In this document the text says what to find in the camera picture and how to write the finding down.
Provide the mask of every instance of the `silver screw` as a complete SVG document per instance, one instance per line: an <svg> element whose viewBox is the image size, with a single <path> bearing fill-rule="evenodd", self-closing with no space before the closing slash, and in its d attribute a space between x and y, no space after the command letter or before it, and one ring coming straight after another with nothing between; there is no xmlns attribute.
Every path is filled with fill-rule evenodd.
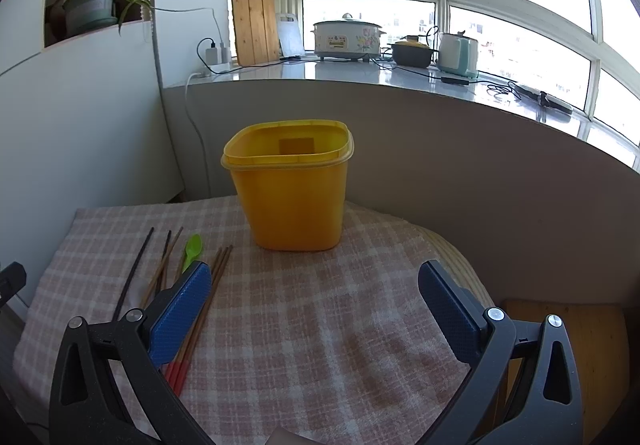
<svg viewBox="0 0 640 445"><path fill-rule="evenodd" d="M129 310L125 317L129 322L137 322L142 319L142 311L138 309Z"/></svg>
<svg viewBox="0 0 640 445"><path fill-rule="evenodd" d="M502 311L500 308L489 308L489 311L486 314L489 316L489 319L493 319L493 320L504 319L504 311Z"/></svg>
<svg viewBox="0 0 640 445"><path fill-rule="evenodd" d="M76 329L81 326L82 326L82 317L73 317L73 319L69 321L69 327L71 329Z"/></svg>
<svg viewBox="0 0 640 445"><path fill-rule="evenodd" d="M546 319L553 327L559 328L562 326L562 319L558 315L549 315Z"/></svg>

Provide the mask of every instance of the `pink checkered cloth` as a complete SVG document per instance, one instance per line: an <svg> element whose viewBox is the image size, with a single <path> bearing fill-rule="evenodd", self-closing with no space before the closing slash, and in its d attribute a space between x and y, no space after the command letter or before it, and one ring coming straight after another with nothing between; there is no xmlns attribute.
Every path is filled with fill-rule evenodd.
<svg viewBox="0 0 640 445"><path fill-rule="evenodd" d="M111 319L133 260L145 250L122 314L140 301L167 230L194 232L202 259L234 245L204 325L182 402L220 444L263 445L277 427L326 444L413 444L466 375L417 288L440 259L484 305L466 260L433 232L346 204L340 244L320 252L264 250L236 197L79 210L31 304L14 369L48 404L68 320ZM178 266L171 256L169 271ZM114 374L137 427L154 434L121 364Z"/></svg>

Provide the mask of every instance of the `glossy countertop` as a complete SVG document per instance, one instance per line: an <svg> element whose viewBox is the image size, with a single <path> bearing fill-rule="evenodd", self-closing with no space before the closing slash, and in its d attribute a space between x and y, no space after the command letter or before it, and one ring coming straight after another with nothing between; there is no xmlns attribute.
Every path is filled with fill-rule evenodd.
<svg viewBox="0 0 640 445"><path fill-rule="evenodd" d="M454 97L477 102L545 124L556 130L580 138L592 146L610 154L625 165L640 172L640 149L624 136L598 121L589 120L583 112L574 110L566 115L557 110L540 106L528 98L517 99L511 94L496 94L491 83L505 84L505 80L480 73L478 80L490 83L474 83L468 86L446 84L428 76L452 76L431 66L428 69L397 67L395 63L350 60L320 61L315 56L299 61L289 61L272 66L237 68L231 73L195 78L193 85L241 80L325 80L393 86Z"/></svg>

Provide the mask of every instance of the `electric kettle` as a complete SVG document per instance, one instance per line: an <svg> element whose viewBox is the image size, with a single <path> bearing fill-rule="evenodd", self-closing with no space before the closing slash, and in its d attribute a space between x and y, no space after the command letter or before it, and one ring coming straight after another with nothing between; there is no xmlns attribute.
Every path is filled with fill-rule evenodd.
<svg viewBox="0 0 640 445"><path fill-rule="evenodd" d="M440 33L436 65L441 71L475 79L478 76L478 40L457 34Z"/></svg>

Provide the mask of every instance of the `container rim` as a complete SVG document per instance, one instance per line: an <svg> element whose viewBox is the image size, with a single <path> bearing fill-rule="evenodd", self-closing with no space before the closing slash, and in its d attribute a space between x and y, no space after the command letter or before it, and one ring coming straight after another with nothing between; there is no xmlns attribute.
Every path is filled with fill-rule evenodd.
<svg viewBox="0 0 640 445"><path fill-rule="evenodd" d="M263 156L230 156L228 149L242 136L253 131L289 127L289 126L329 126L340 128L347 133L347 143L341 148L328 152L314 154L277 154ZM220 164L229 170L257 170L263 168L303 168L303 167L329 167L346 162L353 155L353 136L347 126L338 120L283 120L280 122L265 122L254 124L238 131L225 144Z"/></svg>

